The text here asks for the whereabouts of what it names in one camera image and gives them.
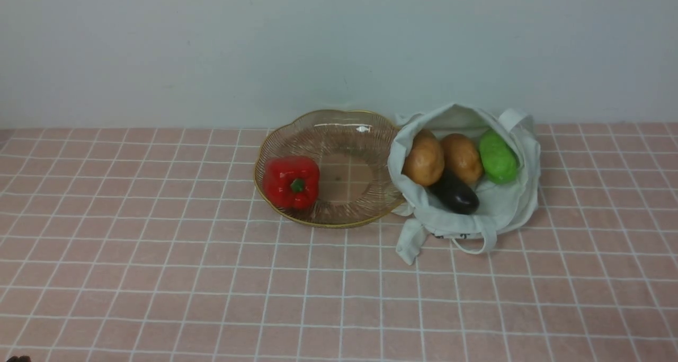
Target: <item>tote bag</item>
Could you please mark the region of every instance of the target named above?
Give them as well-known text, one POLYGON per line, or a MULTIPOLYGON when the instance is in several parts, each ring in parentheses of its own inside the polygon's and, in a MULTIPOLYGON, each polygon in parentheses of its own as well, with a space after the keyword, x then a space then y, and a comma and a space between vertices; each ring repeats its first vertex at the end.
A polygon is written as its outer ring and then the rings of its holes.
POLYGON ((429 234, 451 239, 467 253, 491 251, 497 235, 524 225, 537 208, 537 189, 540 176, 541 148, 534 133, 532 116, 515 109, 507 109, 500 116, 477 108, 453 104, 429 113, 397 116, 402 126, 391 143, 388 173, 406 202, 393 210, 402 216, 414 215, 405 221, 396 246, 400 257, 409 265, 419 254, 429 234), (515 181, 496 185, 487 178, 475 188, 480 206, 473 215, 450 212, 423 186, 402 174, 405 157, 412 149, 412 140, 420 130, 431 130, 438 139, 451 133, 461 133, 477 142, 487 130, 494 129, 518 158, 518 177, 515 181), (483 245, 471 249, 458 243, 460 239, 483 239, 483 245))

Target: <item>gold rim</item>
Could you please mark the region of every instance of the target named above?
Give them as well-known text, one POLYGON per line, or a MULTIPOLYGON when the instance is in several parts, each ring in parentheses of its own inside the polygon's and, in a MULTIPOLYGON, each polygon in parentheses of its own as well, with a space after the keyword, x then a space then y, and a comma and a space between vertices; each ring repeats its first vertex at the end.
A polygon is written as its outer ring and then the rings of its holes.
MULTIPOLYGON (((369 110, 320 109, 320 110, 310 111, 309 113, 305 113, 305 114, 303 114, 302 116, 299 116, 298 118, 296 118, 295 120, 293 120, 291 123, 288 123, 287 125, 280 126, 280 127, 277 128, 276 130, 270 132, 268 135, 266 135, 266 138, 264 139, 264 142, 262 142, 262 145, 263 145, 263 143, 266 143, 267 140, 269 140, 269 138, 270 138, 271 136, 273 136, 275 133, 277 133, 279 130, 282 130, 282 129, 286 128, 286 127, 289 127, 289 126, 294 125, 296 121, 301 120, 303 117, 306 117, 306 116, 308 116, 308 115, 310 115, 310 114, 322 112, 322 111, 336 112, 336 113, 368 113, 368 114, 373 114, 373 115, 375 115, 375 116, 379 116, 379 117, 383 118, 385 121, 387 121, 388 123, 390 123, 391 127, 393 127, 393 128, 396 129, 396 130, 399 130, 399 126, 394 125, 393 121, 389 120, 388 118, 386 118, 385 116, 383 116, 383 115, 381 115, 381 114, 379 114, 379 113, 375 113, 374 111, 369 111, 369 110)), ((259 162, 261 161, 261 149, 262 149, 262 147, 260 146, 260 147, 259 147, 259 152, 258 152, 258 154, 257 154, 256 162, 254 163, 254 169, 252 170, 252 181, 254 181, 254 188, 256 188, 257 192, 258 192, 259 195, 266 201, 266 203, 269 204, 269 207, 273 208, 273 210, 274 210, 275 212, 277 212, 279 215, 281 215, 282 217, 285 217, 285 218, 288 219, 288 220, 291 220, 292 222, 296 222, 296 223, 298 223, 298 224, 303 224, 303 225, 308 225, 308 226, 310 226, 310 227, 331 228, 331 229, 341 229, 341 228, 350 228, 350 227, 360 227, 361 225, 366 225, 366 224, 369 224, 369 223, 371 223, 371 222, 375 222, 375 221, 377 221, 377 220, 379 220, 379 219, 385 217, 386 215, 388 215, 389 213, 391 213, 395 208, 397 208, 398 206, 402 205, 402 203, 405 202, 405 197, 404 197, 403 195, 400 195, 400 198, 398 198, 398 199, 396 200, 396 203, 394 203, 392 206, 389 206, 389 207, 388 207, 388 211, 382 213, 381 215, 378 215, 378 216, 375 216, 375 217, 371 217, 371 218, 369 218, 369 219, 364 219, 364 220, 361 220, 361 221, 359 221, 359 222, 352 222, 352 223, 346 223, 346 224, 319 224, 319 223, 310 223, 310 222, 306 222, 306 221, 301 220, 301 219, 297 219, 297 218, 295 218, 295 217, 291 217, 290 215, 288 215, 288 214, 282 212, 280 209, 278 209, 278 207, 276 207, 273 203, 271 203, 271 201, 270 201, 270 200, 266 197, 266 195, 264 194, 264 191, 262 191, 261 188, 259 187, 259 183, 257 183, 257 181, 256 181, 256 169, 257 169, 256 166, 257 166, 257 165, 259 164, 259 162)))

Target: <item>clear glass bowl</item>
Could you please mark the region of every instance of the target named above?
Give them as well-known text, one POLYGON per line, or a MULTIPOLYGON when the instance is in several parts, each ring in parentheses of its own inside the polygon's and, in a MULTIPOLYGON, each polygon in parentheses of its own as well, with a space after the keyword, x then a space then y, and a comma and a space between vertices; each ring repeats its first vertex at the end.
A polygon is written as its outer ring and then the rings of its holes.
POLYGON ((368 224, 405 201, 387 167, 397 133, 393 123, 371 111, 312 111, 264 140, 254 167, 255 186, 276 212, 294 222, 330 228, 368 224), (285 156, 308 156, 320 167, 319 198, 307 210, 276 207, 264 194, 266 161, 285 156))

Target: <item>pepper stem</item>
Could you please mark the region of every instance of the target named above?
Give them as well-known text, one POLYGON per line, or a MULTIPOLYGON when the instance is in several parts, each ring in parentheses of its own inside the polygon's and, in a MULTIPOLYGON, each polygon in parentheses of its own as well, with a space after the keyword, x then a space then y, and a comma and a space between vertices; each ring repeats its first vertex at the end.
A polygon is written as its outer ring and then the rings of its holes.
POLYGON ((295 181, 293 181, 293 183, 290 184, 290 188, 294 193, 299 193, 304 190, 305 185, 306 184, 304 183, 303 179, 297 178, 295 181))

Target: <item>bell pepper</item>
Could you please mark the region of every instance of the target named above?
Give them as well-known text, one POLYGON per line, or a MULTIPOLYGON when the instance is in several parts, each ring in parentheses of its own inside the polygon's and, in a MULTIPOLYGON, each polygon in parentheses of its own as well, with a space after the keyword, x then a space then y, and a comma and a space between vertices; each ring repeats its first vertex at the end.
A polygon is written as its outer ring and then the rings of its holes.
POLYGON ((320 168, 310 157, 278 157, 264 166, 264 193, 276 207, 311 207, 318 198, 319 181, 320 168))

